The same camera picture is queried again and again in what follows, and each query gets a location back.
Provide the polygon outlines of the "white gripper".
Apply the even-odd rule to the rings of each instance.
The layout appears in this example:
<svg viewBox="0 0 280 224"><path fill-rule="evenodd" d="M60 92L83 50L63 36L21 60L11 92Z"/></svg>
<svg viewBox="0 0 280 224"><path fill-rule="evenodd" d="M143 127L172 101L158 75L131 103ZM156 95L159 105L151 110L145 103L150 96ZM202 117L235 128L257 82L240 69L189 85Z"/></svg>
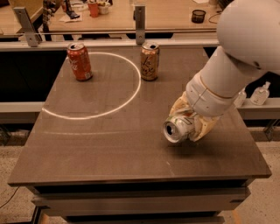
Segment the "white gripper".
<svg viewBox="0 0 280 224"><path fill-rule="evenodd" d="M200 73L196 73L186 84L185 92L173 103L169 116L190 116L194 125L190 140L196 142L214 128L219 116L232 106L235 98L235 95L215 94L203 83Z"/></svg>

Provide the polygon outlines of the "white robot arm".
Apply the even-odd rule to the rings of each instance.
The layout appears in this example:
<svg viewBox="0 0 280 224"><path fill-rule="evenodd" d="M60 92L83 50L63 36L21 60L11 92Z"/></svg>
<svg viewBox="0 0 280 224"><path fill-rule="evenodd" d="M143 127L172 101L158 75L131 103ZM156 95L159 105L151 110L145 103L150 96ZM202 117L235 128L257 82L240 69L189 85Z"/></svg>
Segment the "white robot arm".
<svg viewBox="0 0 280 224"><path fill-rule="evenodd" d="M280 71L280 0L234 0L220 14L220 45L174 102L163 133L179 143L198 141L267 72Z"/></svg>

